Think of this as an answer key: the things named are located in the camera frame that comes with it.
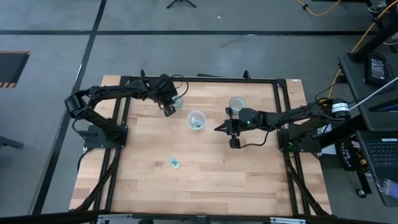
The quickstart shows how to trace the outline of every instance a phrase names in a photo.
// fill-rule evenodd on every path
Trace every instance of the keyboard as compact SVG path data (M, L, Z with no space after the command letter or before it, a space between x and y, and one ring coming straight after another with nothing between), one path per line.
M398 139L364 141L374 167L398 167Z

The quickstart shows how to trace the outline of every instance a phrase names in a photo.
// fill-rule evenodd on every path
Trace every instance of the white cable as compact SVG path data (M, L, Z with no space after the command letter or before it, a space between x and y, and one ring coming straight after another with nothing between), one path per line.
M381 90L383 90L385 87L389 86L391 83L395 82L398 80L398 77L391 80L389 83L385 84L383 87L381 87L380 89L376 90L374 93L370 94L368 97L366 97L363 101L359 102L358 104L354 105L352 108L350 108L348 111L351 111L352 109L354 109L355 107L363 104L366 100L368 100L370 97L374 96L375 94L377 94L378 92L380 92Z

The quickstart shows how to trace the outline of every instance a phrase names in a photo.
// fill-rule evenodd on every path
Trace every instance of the orange and black hazard stripe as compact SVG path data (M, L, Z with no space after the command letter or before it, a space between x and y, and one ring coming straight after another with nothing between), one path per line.
M0 82L0 88L13 88L16 83L2 83Z
M0 54L30 54L28 50L0 50Z
M25 67L26 61L30 56L30 51L28 50L0 50L1 55L21 55L17 57L18 66L14 74L3 74L0 79L0 88L14 88L17 85L18 79Z

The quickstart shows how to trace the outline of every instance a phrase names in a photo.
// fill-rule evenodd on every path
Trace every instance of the small green object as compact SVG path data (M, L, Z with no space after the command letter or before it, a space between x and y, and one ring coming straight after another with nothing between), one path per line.
M178 169L180 167L180 163L174 159L174 158L170 158L169 159L169 164L174 168L174 169Z
M194 117L192 117L191 124L192 124L192 127L197 128L197 129L201 128L204 125L203 121L201 121L199 119L195 119Z

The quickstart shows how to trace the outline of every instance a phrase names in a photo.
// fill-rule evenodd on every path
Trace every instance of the tripod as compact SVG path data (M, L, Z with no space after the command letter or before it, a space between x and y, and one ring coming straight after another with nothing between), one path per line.
M174 5L174 3L179 2L179 1L186 1L187 3L189 3L192 7L197 7L194 3L192 3L189 0L174 0L173 2L171 2L166 9L170 9L170 7L172 7Z

